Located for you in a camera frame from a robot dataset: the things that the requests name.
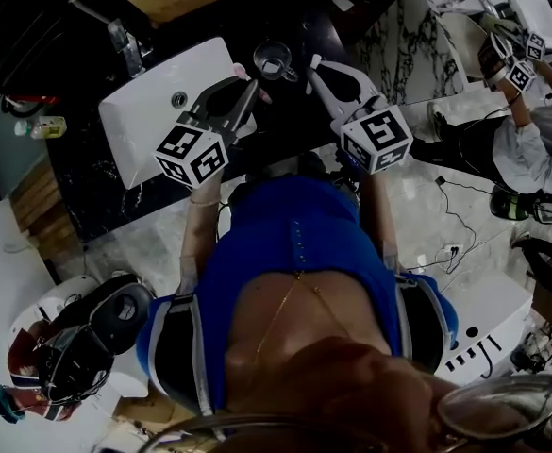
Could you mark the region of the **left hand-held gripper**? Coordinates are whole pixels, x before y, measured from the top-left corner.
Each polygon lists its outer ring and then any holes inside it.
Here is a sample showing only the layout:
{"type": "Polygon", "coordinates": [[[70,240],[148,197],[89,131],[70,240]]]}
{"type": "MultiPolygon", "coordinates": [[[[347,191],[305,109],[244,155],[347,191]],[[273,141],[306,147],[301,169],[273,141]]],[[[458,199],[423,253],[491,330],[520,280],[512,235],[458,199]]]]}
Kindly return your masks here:
{"type": "Polygon", "coordinates": [[[227,148],[248,120],[258,94],[256,79],[232,76],[203,90],[189,110],[155,118],[160,134],[154,158],[161,171],[198,189],[223,170],[228,165],[227,148]]]}

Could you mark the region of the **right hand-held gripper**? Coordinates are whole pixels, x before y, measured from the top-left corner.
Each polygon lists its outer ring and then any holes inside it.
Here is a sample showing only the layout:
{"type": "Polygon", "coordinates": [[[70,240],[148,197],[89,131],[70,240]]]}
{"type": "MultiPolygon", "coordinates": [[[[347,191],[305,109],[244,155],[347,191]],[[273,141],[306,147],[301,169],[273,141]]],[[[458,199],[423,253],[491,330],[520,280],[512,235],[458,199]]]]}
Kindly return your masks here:
{"type": "Polygon", "coordinates": [[[343,63],[322,61],[316,69],[308,68],[307,75],[335,119],[331,128],[342,150],[366,173],[373,175],[405,159],[413,141],[410,128],[400,108],[379,94],[367,74],[343,63]]]}

